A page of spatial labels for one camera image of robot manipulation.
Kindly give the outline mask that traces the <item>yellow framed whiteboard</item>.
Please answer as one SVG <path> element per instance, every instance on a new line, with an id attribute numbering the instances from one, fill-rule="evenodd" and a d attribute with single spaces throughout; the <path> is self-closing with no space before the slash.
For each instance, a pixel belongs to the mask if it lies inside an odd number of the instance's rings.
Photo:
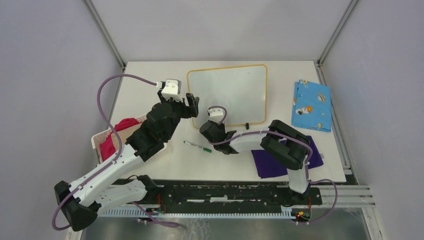
<path id="1" fill-rule="evenodd" d="M 264 64 L 194 69 L 187 73 L 188 91 L 199 97 L 199 129 L 209 119 L 208 108 L 227 110 L 227 127 L 262 124 L 267 120 L 268 68 Z"/>

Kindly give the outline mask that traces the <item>green marker cap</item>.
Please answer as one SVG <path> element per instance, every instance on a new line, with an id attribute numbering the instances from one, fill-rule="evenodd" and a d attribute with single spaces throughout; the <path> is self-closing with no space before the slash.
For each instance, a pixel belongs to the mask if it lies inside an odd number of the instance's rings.
<path id="1" fill-rule="evenodd" d="M 208 149 L 208 148 L 205 148 L 205 147 L 202 150 L 205 151 L 205 152 L 208 152 L 208 153 L 212 153 L 211 149 Z"/>

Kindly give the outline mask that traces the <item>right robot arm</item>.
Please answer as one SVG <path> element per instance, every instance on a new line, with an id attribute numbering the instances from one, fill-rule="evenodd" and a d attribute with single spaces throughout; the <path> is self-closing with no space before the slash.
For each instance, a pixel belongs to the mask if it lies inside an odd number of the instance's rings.
<path id="1" fill-rule="evenodd" d="M 223 123 L 209 120 L 200 127 L 199 132 L 215 150 L 225 155 L 264 150 L 287 168 L 289 199 L 295 204 L 302 204 L 309 198 L 307 164 L 313 149 L 309 138 L 303 133 L 277 119 L 265 130 L 244 133 L 226 131 Z"/>

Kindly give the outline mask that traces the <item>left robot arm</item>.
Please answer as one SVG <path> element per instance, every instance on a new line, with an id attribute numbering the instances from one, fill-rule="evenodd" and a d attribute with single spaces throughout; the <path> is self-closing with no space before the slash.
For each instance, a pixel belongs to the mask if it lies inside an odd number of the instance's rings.
<path id="1" fill-rule="evenodd" d="M 121 205 L 143 201 L 153 203 L 157 186 L 148 175 L 140 175 L 124 185 L 111 185 L 123 174 L 142 166 L 162 151 L 172 138 L 181 119 L 196 118 L 199 97 L 187 93 L 182 101 L 160 97 L 146 115 L 146 120 L 108 159 L 71 183 L 60 181 L 54 186 L 58 208 L 73 231 L 81 231 L 96 218 Z"/>

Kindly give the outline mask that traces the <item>tan cloth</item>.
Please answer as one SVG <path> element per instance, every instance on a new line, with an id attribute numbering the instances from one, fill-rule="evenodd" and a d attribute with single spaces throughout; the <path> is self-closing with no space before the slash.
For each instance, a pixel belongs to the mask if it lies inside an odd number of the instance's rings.
<path id="1" fill-rule="evenodd" d="M 121 143 L 124 145 L 126 143 L 127 138 L 129 138 L 140 126 L 141 126 L 140 124 L 134 125 L 129 128 L 118 131 L 117 135 L 121 139 Z M 116 134 L 112 132 L 110 134 L 110 138 L 112 140 L 112 146 L 115 148 L 115 151 L 119 150 L 120 144 Z"/>

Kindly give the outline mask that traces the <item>red cloth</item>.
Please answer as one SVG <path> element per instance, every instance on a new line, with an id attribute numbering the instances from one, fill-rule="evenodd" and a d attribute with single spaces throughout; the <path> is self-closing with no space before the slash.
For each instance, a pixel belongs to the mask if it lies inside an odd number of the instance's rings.
<path id="1" fill-rule="evenodd" d="M 115 130 L 124 145 L 126 139 L 141 126 L 141 122 L 135 118 L 125 118 L 115 125 Z M 107 160 L 119 149 L 118 137 L 115 133 L 108 133 L 106 139 L 99 144 L 102 160 Z"/>

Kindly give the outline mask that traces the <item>purple cloth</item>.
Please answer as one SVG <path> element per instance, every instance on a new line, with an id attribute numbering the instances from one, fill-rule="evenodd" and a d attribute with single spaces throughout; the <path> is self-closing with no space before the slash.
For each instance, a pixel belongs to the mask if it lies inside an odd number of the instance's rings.
<path id="1" fill-rule="evenodd" d="M 308 168 L 314 169 L 324 165 L 322 155 L 320 154 L 313 138 L 308 135 L 309 146 L 313 154 L 308 161 Z M 265 150 L 252 150 L 253 160 L 256 166 L 257 174 L 261 179 L 276 178 L 288 175 L 288 169 L 281 165 L 274 157 Z"/>

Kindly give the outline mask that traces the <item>white plastic basket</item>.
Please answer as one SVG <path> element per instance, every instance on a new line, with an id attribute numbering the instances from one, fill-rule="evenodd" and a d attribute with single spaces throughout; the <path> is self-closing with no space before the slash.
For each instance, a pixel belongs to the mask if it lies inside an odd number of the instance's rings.
<path id="1" fill-rule="evenodd" d="M 146 116 L 142 115 L 142 116 L 137 117 L 135 119 L 137 119 L 139 122 L 142 123 L 144 120 L 146 120 Z M 112 131 L 110 129 L 107 129 L 107 130 L 102 131 L 98 134 L 95 134 L 94 136 L 91 137 L 91 144 L 92 144 L 94 152 L 96 153 L 97 161 L 98 161 L 99 164 L 101 164 L 103 162 L 101 154 L 100 154 L 99 145 L 100 145 L 101 142 L 103 142 L 106 139 L 107 134 L 109 134 L 111 132 Z"/>

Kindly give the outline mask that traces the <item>blue cartoon cloth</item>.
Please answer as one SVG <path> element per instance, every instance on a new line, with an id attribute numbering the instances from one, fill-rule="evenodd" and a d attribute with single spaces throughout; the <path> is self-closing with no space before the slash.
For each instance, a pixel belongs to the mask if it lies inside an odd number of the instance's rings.
<path id="1" fill-rule="evenodd" d="M 330 87 L 307 80 L 294 83 L 291 125 L 329 133 L 332 130 Z"/>

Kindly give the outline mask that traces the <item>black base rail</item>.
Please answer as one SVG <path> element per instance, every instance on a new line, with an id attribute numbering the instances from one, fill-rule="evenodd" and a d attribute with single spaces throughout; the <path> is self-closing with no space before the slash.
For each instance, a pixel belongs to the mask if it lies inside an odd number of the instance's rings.
<path id="1" fill-rule="evenodd" d="M 284 207 L 319 206 L 319 188 L 300 196 L 286 182 L 192 181 L 155 179 L 139 205 L 160 207 L 166 214 L 271 214 Z"/>

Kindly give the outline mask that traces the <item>left aluminium frame post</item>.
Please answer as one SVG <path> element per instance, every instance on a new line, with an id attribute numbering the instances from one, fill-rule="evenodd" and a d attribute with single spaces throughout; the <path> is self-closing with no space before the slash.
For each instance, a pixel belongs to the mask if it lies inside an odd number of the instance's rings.
<path id="1" fill-rule="evenodd" d="M 120 69 L 122 71 L 126 68 L 126 62 L 124 61 L 121 53 L 119 52 L 116 44 L 114 43 L 114 40 L 109 33 L 100 13 L 98 12 L 94 2 L 92 0 L 82 0 L 82 2 L 85 4 L 89 14 L 91 15 L 94 23 L 96 24 L 98 30 L 100 31 L 100 34 L 102 35 L 104 41 L 106 42 L 109 50 L 111 51 L 114 59 L 116 60 L 117 64 L 119 65 Z"/>

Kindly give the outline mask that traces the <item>aluminium frame post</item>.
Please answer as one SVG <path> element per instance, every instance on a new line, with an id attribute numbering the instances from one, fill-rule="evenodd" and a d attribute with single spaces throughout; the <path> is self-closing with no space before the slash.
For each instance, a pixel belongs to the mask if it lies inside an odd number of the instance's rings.
<path id="1" fill-rule="evenodd" d="M 116 44 L 114 43 L 114 40 L 109 33 L 100 13 L 98 12 L 94 2 L 92 0 L 82 0 L 82 2 L 85 4 L 89 14 L 91 15 L 94 23 L 96 24 L 98 30 L 100 31 L 100 34 L 102 35 L 104 41 L 106 42 L 109 50 L 111 51 L 114 59 L 116 60 L 117 64 L 119 65 L 120 69 L 122 71 L 126 68 L 126 62 L 124 61 L 121 53 L 119 52 Z"/>
<path id="2" fill-rule="evenodd" d="M 322 66 L 327 59 L 328 55 L 330 54 L 330 51 L 332 50 L 334 44 L 338 40 L 340 34 L 342 33 L 343 29 L 345 28 L 346 24 L 348 23 L 351 15 L 355 11 L 357 5 L 360 3 L 360 0 L 350 0 L 346 9 L 344 10 L 340 20 L 338 21 L 333 33 L 330 36 L 330 39 L 328 40 L 327 44 L 325 45 L 322 53 L 320 54 L 317 65 Z"/>

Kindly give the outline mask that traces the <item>right aluminium frame post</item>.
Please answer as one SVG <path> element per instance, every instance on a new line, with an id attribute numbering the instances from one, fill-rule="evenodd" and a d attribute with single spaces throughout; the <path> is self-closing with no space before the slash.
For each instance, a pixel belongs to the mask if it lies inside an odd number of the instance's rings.
<path id="1" fill-rule="evenodd" d="M 343 29 L 345 28 L 346 24 L 348 23 L 351 15 L 355 11 L 357 5 L 360 3 L 360 0 L 350 0 L 346 9 L 344 10 L 340 20 L 338 21 L 333 33 L 330 36 L 330 39 L 328 40 L 327 44 L 325 45 L 322 53 L 320 54 L 317 65 L 322 66 L 327 59 L 328 55 L 330 54 L 330 51 L 332 50 L 334 44 L 338 40 L 340 34 L 342 33 Z"/>

